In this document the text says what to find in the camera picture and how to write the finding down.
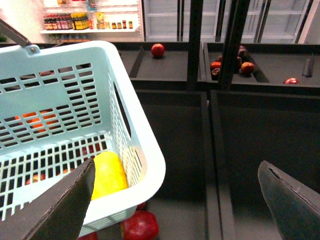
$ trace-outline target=red apple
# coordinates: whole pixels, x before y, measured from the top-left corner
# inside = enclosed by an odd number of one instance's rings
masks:
[[[161,43],[156,43],[152,46],[151,53],[155,58],[161,58],[165,54],[165,47]]]
[[[140,204],[136,207],[136,209],[137,209],[137,210],[143,210],[143,209],[146,208],[146,206],[147,206],[147,202],[144,201],[143,203],[140,203]]]
[[[39,73],[39,75],[41,77],[48,76],[48,75],[55,75],[55,72],[54,71],[42,71]]]
[[[215,68],[211,71],[211,79],[212,81],[218,81],[219,80],[219,75],[220,75],[220,68]]]
[[[222,62],[222,55],[219,55],[215,61],[221,63]]]
[[[99,240],[97,232],[92,232],[82,237],[79,237],[77,240]]]
[[[284,84],[299,84],[299,80],[294,77],[290,77],[287,80],[285,80],[283,83]]]
[[[41,180],[45,180],[45,179],[46,179],[46,175],[41,174],[41,175],[40,175],[40,179],[41,179]],[[32,182],[33,182],[33,183],[36,183],[36,182],[38,182],[38,181],[39,181],[39,176],[38,176],[38,174],[33,175],[33,177],[32,177]],[[25,185],[29,185],[29,184],[30,184],[30,178],[25,182]]]
[[[132,217],[120,224],[123,240],[155,240],[159,226],[155,215],[144,210],[136,210]]]
[[[239,69],[241,69],[241,66],[242,66],[242,59],[241,59],[241,57],[237,56],[236,60],[237,60],[237,63],[238,63],[237,70],[239,70]]]
[[[245,62],[244,60],[246,58],[246,54],[247,54],[247,49],[244,46],[240,45],[238,50],[238,57],[240,57],[243,62]]]
[[[221,62],[220,61],[213,61],[210,64],[210,69],[211,70],[213,70],[213,69],[221,69]]]
[[[255,65],[252,62],[244,62],[241,65],[241,72],[245,75],[250,75],[255,69]]]

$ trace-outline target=shelf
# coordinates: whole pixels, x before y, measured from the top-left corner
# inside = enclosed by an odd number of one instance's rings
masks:
[[[294,39],[295,36],[288,33],[263,33],[262,39]]]
[[[273,10],[269,11],[268,15],[301,15],[303,14],[302,11],[293,11],[293,10],[288,10],[288,11],[278,11],[278,10]]]
[[[41,34],[89,34],[89,33],[132,33],[138,27],[133,29],[85,29],[85,30],[42,30]]]
[[[44,7],[47,14],[59,14],[59,13],[134,13],[138,12],[137,4],[116,4],[116,5],[98,5],[97,10],[88,10],[85,4],[77,5],[62,5],[62,6],[47,6]]]

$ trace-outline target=white shelf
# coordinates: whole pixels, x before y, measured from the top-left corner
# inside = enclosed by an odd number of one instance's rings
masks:
[[[303,14],[302,11],[293,11],[293,10],[288,10],[288,11],[269,11],[268,15],[301,15]]]
[[[89,33],[132,33],[138,27],[133,29],[84,29],[84,30],[42,30],[41,34],[89,34]]]
[[[262,35],[262,39],[294,39],[295,36],[292,34],[288,34],[288,33],[264,33]]]

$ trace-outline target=light blue plastic basket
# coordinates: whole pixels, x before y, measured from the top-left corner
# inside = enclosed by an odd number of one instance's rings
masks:
[[[114,45],[10,46],[0,62],[0,219],[103,151],[119,154],[130,187],[91,201],[80,236],[129,218],[158,191],[164,157]]]

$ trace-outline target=dark red fruit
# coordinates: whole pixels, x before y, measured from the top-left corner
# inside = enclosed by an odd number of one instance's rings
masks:
[[[77,240],[99,240],[97,232],[89,233],[85,236],[79,237]]]
[[[132,217],[120,224],[123,240],[155,240],[159,226],[155,215],[144,210],[136,210]]]
[[[156,43],[152,46],[151,53],[155,58],[161,58],[165,54],[165,47],[161,43]]]
[[[284,84],[299,84],[299,80],[294,77],[290,77],[287,80],[285,80],[283,83]]]

